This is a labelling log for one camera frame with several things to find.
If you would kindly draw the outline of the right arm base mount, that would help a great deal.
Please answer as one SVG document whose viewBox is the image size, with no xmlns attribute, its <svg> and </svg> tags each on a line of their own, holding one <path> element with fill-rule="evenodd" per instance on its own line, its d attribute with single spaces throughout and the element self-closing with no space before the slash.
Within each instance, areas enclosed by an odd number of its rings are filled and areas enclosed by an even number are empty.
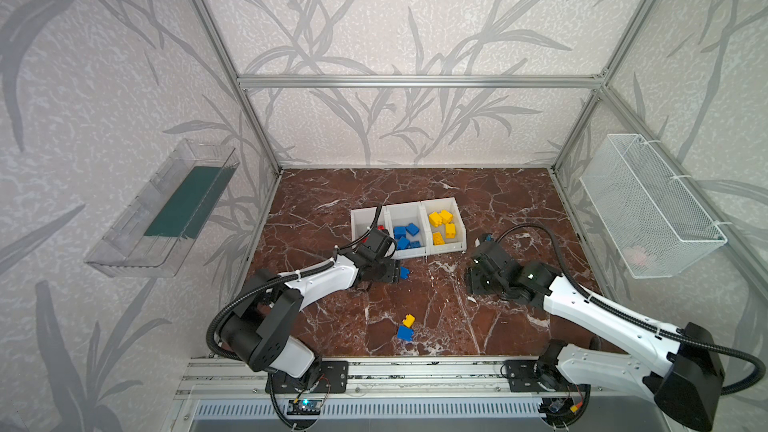
<svg viewBox="0 0 768 432">
<path fill-rule="evenodd" d="M 502 363 L 501 376 L 511 392 L 581 392 L 582 388 L 568 381 L 555 365 L 541 360 L 510 359 Z"/>
</svg>

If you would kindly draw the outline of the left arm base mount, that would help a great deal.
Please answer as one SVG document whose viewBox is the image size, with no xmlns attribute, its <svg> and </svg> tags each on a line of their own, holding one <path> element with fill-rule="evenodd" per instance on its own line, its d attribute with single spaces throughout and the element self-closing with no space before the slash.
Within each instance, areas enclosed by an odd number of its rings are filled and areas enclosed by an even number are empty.
<svg viewBox="0 0 768 432">
<path fill-rule="evenodd" d="M 300 378 L 294 378 L 286 372 L 269 374 L 266 391 L 277 394 L 343 394 L 347 389 L 349 366 L 348 361 L 321 360 L 313 363 Z"/>
</svg>

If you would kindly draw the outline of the large yellow lego brick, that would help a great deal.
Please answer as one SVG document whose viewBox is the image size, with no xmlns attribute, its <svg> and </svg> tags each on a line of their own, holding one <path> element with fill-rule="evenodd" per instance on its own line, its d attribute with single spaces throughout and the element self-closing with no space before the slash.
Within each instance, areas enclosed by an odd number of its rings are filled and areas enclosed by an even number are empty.
<svg viewBox="0 0 768 432">
<path fill-rule="evenodd" d="M 429 214 L 428 219 L 432 227 L 438 228 L 443 224 L 442 216 L 438 212 Z"/>
</svg>

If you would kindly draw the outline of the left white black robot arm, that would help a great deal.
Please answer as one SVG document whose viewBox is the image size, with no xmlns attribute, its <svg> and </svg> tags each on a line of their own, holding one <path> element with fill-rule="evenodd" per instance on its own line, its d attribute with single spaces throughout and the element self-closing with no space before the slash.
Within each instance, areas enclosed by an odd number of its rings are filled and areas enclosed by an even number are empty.
<svg viewBox="0 0 768 432">
<path fill-rule="evenodd" d="M 395 240 L 372 227 L 364 236 L 336 247 L 330 258 L 274 276 L 253 276 L 246 289 L 213 317 L 205 334 L 213 354 L 245 363 L 255 372 L 282 372 L 299 379 L 319 369 L 320 359 L 292 336 L 308 306 L 362 282 L 395 283 L 399 261 Z"/>
</svg>

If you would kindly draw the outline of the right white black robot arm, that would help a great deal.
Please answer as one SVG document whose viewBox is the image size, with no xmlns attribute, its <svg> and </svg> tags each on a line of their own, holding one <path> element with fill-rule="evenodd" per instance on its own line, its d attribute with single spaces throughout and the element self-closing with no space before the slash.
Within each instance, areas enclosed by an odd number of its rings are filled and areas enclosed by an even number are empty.
<svg viewBox="0 0 768 432">
<path fill-rule="evenodd" d="M 761 359 L 715 344 L 697 324 L 677 328 L 636 313 L 553 266 L 519 264 L 497 241 L 475 248 L 466 282 L 471 294 L 541 309 L 619 349 L 605 352 L 553 340 L 527 371 L 508 368 L 514 385 L 532 382 L 546 391 L 607 388 L 654 403 L 690 430 L 710 431 L 720 398 L 753 387 L 766 374 Z"/>
</svg>

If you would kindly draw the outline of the small yellow lego brick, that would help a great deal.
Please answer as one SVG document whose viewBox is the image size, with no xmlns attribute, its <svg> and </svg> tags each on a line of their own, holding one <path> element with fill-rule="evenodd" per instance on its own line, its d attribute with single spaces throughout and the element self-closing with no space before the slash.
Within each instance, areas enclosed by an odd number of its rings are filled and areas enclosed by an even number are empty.
<svg viewBox="0 0 768 432">
<path fill-rule="evenodd" d="M 407 314 L 402 321 L 402 324 L 407 328 L 411 328 L 414 323 L 415 323 L 415 317 L 411 314 Z"/>
</svg>

